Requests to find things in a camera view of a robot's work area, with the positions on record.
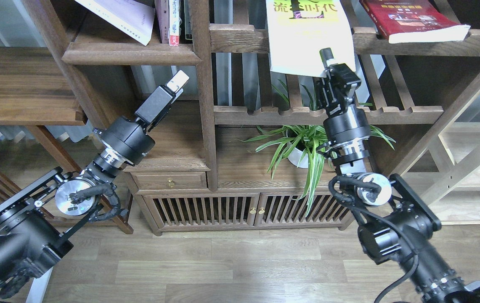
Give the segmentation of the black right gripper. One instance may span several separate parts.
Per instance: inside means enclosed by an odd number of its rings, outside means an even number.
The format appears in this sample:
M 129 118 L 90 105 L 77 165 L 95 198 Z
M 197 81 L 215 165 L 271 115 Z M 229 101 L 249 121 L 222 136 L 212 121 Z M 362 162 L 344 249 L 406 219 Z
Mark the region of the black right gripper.
M 324 106 L 327 119 L 323 126 L 328 142 L 318 152 L 364 152 L 363 141 L 371 131 L 364 111 L 355 105 L 355 91 L 360 78 L 346 64 L 338 64 L 331 48 L 319 51 L 325 78 L 319 83 L 319 103 Z

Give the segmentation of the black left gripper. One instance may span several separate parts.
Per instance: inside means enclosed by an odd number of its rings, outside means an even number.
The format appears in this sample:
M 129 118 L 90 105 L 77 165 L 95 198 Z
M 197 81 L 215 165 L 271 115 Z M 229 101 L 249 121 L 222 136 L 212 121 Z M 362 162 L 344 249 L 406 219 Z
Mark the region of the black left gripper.
M 101 162 L 101 166 L 138 165 L 155 145 L 147 132 L 167 115 L 176 95 L 189 79 L 184 71 L 178 70 L 167 86 L 160 85 L 136 110 L 134 121 L 119 117 L 108 129 L 95 129 L 106 147 L 97 162 Z

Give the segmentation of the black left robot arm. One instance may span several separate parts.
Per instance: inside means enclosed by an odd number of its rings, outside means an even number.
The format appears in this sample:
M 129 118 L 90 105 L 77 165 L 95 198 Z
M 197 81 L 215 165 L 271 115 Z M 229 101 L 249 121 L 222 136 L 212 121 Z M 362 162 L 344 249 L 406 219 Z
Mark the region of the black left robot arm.
M 114 180 L 138 165 L 155 145 L 148 133 L 182 94 L 188 75 L 178 71 L 136 110 L 107 129 L 94 129 L 105 149 L 78 176 L 55 167 L 0 205 L 0 298 L 40 278 L 72 248 L 69 238 L 86 223 L 126 215 Z

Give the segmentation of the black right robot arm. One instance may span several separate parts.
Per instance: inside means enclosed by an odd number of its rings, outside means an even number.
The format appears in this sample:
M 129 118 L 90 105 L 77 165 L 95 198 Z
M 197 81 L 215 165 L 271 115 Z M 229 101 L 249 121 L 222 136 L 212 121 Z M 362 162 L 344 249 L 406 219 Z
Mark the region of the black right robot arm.
M 363 142 L 371 129 L 365 112 L 355 105 L 361 80 L 336 62 L 330 48 L 319 53 L 324 71 L 317 83 L 317 104 L 328 115 L 323 123 L 328 140 L 317 151 L 336 169 L 329 190 L 355 217 L 363 252 L 377 264 L 396 261 L 404 271 L 376 302 L 409 279 L 424 303 L 480 303 L 480 281 L 464 284 L 429 242 L 442 227 L 440 219 L 398 174 L 366 171 L 363 159 L 369 152 Z

